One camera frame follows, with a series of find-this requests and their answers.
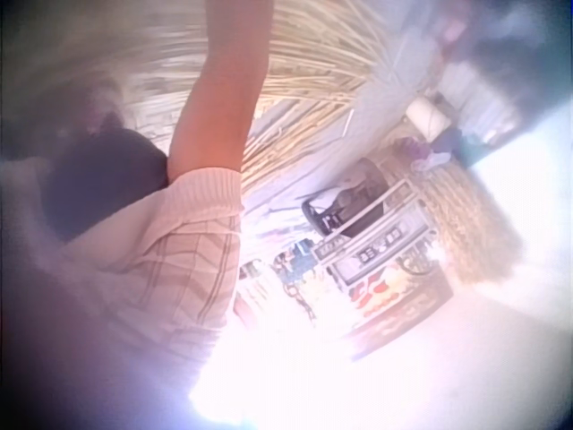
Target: dried grass thatch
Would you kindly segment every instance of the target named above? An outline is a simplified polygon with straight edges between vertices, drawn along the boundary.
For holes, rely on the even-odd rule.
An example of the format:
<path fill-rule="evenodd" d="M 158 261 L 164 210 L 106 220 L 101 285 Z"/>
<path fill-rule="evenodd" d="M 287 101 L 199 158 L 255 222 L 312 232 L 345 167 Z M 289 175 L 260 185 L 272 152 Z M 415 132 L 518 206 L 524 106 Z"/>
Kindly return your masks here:
<path fill-rule="evenodd" d="M 400 137 L 417 135 L 412 126 L 391 132 L 372 155 L 393 183 L 407 177 L 419 191 L 440 232 L 451 269 L 466 285 L 506 280 L 521 257 L 521 239 L 493 198 L 455 160 L 425 174 L 413 174 L 393 151 Z"/>
<path fill-rule="evenodd" d="M 64 48 L 44 40 L 36 68 L 28 61 L 33 47 L 22 38 L 9 53 L 21 65 L 9 71 L 14 93 L 25 89 L 33 99 L 87 72 L 111 74 L 122 86 L 133 128 L 166 151 L 207 52 L 204 0 L 136 3 L 110 2 L 92 11 L 101 25 L 78 30 L 75 40 L 54 36 L 57 43 L 68 40 Z M 313 151 L 312 137 L 348 111 L 384 55 L 383 22 L 363 0 L 276 0 L 275 8 L 269 75 L 255 115 L 269 112 L 273 119 L 249 138 L 246 192 Z M 77 27 L 79 19 L 61 21 Z M 21 94 L 11 99 L 22 102 Z"/>

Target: person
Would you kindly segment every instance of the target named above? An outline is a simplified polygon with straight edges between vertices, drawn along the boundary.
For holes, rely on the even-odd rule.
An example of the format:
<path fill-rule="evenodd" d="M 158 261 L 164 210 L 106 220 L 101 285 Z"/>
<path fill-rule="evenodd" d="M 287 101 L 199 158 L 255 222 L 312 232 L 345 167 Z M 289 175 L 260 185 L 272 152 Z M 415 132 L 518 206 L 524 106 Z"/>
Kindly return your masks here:
<path fill-rule="evenodd" d="M 8 321 L 30 326 L 30 345 L 41 349 L 27 350 L 26 363 L 45 367 L 34 374 L 29 365 L 21 378 L 53 386 L 59 410 L 74 410 L 82 428 L 104 417 L 101 428 L 168 428 L 142 418 L 157 397 L 148 390 L 187 401 L 233 306 L 241 167 L 269 66 L 273 2 L 209 0 L 205 12 L 207 58 L 168 156 L 111 120 L 51 165 L 2 166 L 20 230 L 11 240 L 43 273 L 10 289 L 26 312 Z M 130 413 L 117 406 L 126 401 Z M 122 413 L 130 425 L 115 420 Z"/>

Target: plaid shirt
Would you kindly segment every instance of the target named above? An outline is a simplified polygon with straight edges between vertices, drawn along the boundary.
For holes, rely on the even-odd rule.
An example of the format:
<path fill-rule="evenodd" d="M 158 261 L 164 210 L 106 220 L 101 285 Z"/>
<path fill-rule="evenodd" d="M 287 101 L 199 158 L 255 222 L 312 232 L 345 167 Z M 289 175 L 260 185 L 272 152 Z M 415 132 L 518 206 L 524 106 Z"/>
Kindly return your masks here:
<path fill-rule="evenodd" d="M 15 182 L 37 183 L 22 166 Z M 135 356 L 148 359 L 154 372 L 190 388 L 234 301 L 240 192 L 239 173 L 196 170 L 67 245 L 50 235 L 34 210 L 38 205 L 30 204 L 37 190 L 26 191 L 22 213 L 35 263 L 57 276 Z"/>

